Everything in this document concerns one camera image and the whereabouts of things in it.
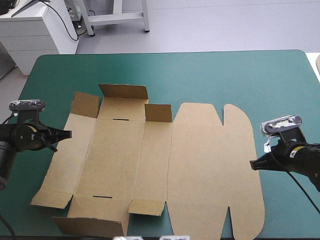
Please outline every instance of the green table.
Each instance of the green table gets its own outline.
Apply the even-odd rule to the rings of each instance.
[[[237,105],[251,120],[258,156],[266,140],[260,124],[276,117],[300,115],[307,140],[320,139],[320,85],[306,55],[298,50],[41,56],[20,99],[45,100],[41,120],[63,128],[73,92],[101,96],[97,84],[102,83],[146,85],[150,103],[171,104],[173,116],[183,102],[214,104],[220,116],[225,104]],[[51,216],[65,216],[68,209],[29,205],[52,155],[48,149],[18,154],[9,184],[0,192],[0,213],[18,235],[62,235]],[[320,216],[288,175],[261,171],[260,177],[265,224],[259,237],[319,238]],[[306,177],[297,178],[320,205],[315,187]],[[171,233],[167,209],[161,217],[130,218],[129,235]],[[0,234],[8,234],[2,224]],[[232,236],[229,217],[222,236]]]

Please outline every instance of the black cable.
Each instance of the black cable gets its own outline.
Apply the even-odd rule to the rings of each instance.
[[[96,12],[95,12],[95,11],[93,11],[93,10],[89,10],[89,12],[93,12],[93,14],[94,14],[94,15],[96,15]]]
[[[273,160],[293,179],[293,181],[298,185],[298,187],[301,189],[304,195],[308,198],[308,200],[310,201],[312,206],[315,208],[315,210],[320,214],[320,209],[317,207],[315,202],[311,199],[311,197],[306,192],[306,190],[301,186],[298,180],[277,160],[277,158],[274,156],[272,152],[270,152],[270,155],[272,156]]]
[[[76,38],[73,38],[73,37],[71,36],[71,34],[70,34],[70,32],[69,32],[66,24],[65,24],[65,21],[62,19],[62,17],[60,16],[60,14],[59,14],[52,6],[50,6],[50,5],[47,4],[46,2],[41,1],[41,0],[40,0],[40,2],[42,2],[42,3],[45,4],[45,5],[47,5],[49,8],[51,8],[51,9],[59,16],[59,18],[61,19],[61,21],[62,21],[62,23],[63,23],[63,25],[64,25],[64,28],[65,28],[66,32],[67,32],[68,35],[69,35],[69,37],[70,37],[73,41],[78,41],[78,40],[79,40],[79,35],[77,34],[77,35],[76,35]]]
[[[315,204],[315,202],[311,199],[311,197],[308,195],[308,193],[306,192],[306,190],[304,190],[304,188],[301,186],[301,184],[297,181],[297,179],[290,173],[290,172],[286,172],[287,174],[289,174],[289,176],[293,179],[293,181],[299,186],[299,188],[302,190],[302,192],[304,193],[304,195],[309,199],[310,203],[314,206],[315,210],[320,214],[320,209],[317,207],[317,205]]]
[[[4,122],[2,123],[2,124],[5,124],[6,122],[8,122],[11,118],[13,118],[14,117],[14,115],[13,114],[11,114],[6,120],[4,120]]]
[[[85,30],[83,33],[78,34],[78,36],[81,36],[83,34],[85,34],[87,32],[87,30]]]
[[[6,226],[6,228],[9,230],[12,236],[12,240],[16,239],[16,233],[12,226],[8,223],[8,221],[0,214],[0,220],[3,222],[3,224]]]

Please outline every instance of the gray floor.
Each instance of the gray floor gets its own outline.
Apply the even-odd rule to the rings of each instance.
[[[87,0],[96,14],[110,0]],[[123,0],[125,12],[141,0]],[[148,0],[151,31],[143,23],[96,26],[80,37],[77,54],[161,53],[299,49],[313,69],[320,52],[320,0]],[[15,69],[0,80],[0,122],[27,80]]]

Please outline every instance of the white desk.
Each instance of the white desk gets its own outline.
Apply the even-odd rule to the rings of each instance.
[[[37,58],[51,54],[75,54],[79,41],[73,41],[58,15],[39,2],[11,17],[27,0],[7,14],[0,15],[0,42],[24,75],[29,75]],[[62,17],[73,38],[77,37],[64,0],[49,3]]]

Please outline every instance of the white drawer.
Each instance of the white drawer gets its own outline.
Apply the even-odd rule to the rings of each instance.
[[[7,51],[57,50],[51,36],[2,36],[0,42]]]
[[[0,37],[50,35],[43,20],[0,21]]]
[[[15,61],[24,75],[29,75],[38,57],[42,55],[59,54],[57,50],[34,50],[34,51],[9,51],[10,56]]]

